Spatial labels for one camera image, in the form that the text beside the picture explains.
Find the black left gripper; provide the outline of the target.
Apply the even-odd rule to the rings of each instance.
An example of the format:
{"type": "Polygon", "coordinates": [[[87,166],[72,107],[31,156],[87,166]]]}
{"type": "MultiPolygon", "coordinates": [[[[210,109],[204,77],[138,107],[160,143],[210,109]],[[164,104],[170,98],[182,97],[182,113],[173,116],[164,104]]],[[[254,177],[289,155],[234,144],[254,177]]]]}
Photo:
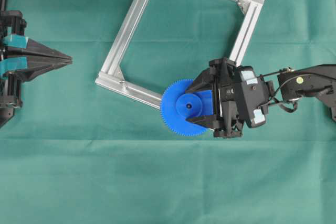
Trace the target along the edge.
{"type": "Polygon", "coordinates": [[[1,108],[19,108],[21,81],[15,74],[23,71],[23,81],[32,81],[37,76],[72,64],[72,61],[52,63],[28,68],[28,60],[21,50],[30,55],[52,57],[62,60],[72,58],[25,36],[26,21],[18,10],[1,11],[1,108]]]}

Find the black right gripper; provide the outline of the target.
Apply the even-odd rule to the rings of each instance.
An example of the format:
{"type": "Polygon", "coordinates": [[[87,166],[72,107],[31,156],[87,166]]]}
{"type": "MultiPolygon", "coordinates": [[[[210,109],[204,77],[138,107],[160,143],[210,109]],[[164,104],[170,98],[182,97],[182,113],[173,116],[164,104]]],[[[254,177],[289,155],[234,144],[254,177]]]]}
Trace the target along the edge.
{"type": "MultiPolygon", "coordinates": [[[[185,93],[211,90],[212,84],[215,81],[215,87],[218,91],[213,91],[213,97],[216,98],[219,103],[218,109],[221,112],[219,119],[213,114],[188,118],[186,121],[208,129],[215,129],[214,137],[241,137],[246,122],[239,119],[233,87],[234,71],[238,66],[226,58],[212,60],[209,62],[209,66],[209,68],[203,70],[192,84],[188,86],[185,93]]],[[[265,85],[269,98],[270,91],[268,90],[268,84],[265,83],[265,85]]],[[[259,107],[266,116],[268,109],[263,108],[261,105],[259,107]]]]}

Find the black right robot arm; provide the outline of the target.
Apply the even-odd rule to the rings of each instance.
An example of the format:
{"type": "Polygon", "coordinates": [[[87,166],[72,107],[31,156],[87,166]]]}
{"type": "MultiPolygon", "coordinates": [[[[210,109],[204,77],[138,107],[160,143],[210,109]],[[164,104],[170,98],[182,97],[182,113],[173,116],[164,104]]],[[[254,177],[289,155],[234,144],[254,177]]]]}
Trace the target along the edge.
{"type": "Polygon", "coordinates": [[[238,66],[227,58],[210,61],[185,92],[211,90],[213,114],[192,116],[187,121],[212,129],[214,137],[240,137],[244,125],[256,128],[265,124],[270,106],[292,113],[304,97],[320,100],[335,118],[335,65],[285,68],[275,74],[277,89],[251,66],[238,66]]]}

